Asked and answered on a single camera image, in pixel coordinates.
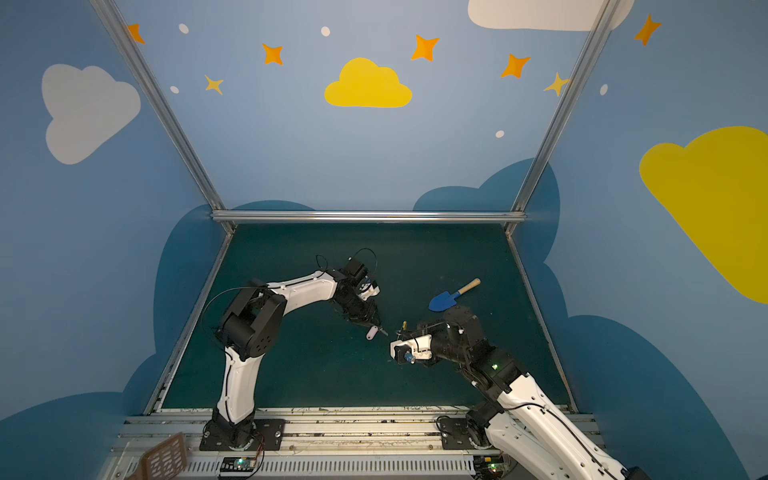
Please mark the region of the silver key with white tag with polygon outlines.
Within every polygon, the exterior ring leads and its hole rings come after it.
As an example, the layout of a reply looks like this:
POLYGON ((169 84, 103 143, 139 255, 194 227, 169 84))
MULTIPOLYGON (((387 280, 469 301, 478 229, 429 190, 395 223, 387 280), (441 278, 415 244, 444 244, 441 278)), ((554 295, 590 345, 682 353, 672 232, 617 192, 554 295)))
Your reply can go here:
POLYGON ((372 341, 379 334, 385 337, 388 336, 388 332, 384 330, 381 326, 372 325, 366 332, 365 338, 367 341, 372 341))

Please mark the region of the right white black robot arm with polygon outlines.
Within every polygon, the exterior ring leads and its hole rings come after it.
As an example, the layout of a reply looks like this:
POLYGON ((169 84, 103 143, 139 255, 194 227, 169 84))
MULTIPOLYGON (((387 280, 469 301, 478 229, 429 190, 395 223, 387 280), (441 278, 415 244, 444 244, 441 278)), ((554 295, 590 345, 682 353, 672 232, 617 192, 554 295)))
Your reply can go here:
POLYGON ((486 398, 468 412, 469 421, 537 479, 649 477, 640 467, 622 465, 579 430, 518 360, 487 339, 467 307, 446 310, 436 323, 401 329, 389 350, 399 364, 455 363, 486 398))

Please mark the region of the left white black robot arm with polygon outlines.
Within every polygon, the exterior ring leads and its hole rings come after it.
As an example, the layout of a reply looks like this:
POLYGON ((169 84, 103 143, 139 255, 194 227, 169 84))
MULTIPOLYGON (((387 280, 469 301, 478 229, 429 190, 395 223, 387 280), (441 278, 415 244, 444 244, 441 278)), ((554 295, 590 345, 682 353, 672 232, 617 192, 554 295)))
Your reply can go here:
POLYGON ((295 279, 253 280, 223 314, 215 338, 225 354, 219 400, 206 423, 199 449, 212 452, 266 452, 281 447, 285 421, 256 417, 255 387, 261 363, 277 342, 283 318, 307 305, 332 301, 344 318, 367 329, 371 341, 383 333, 375 297, 380 289, 356 256, 339 269, 328 266, 295 279))

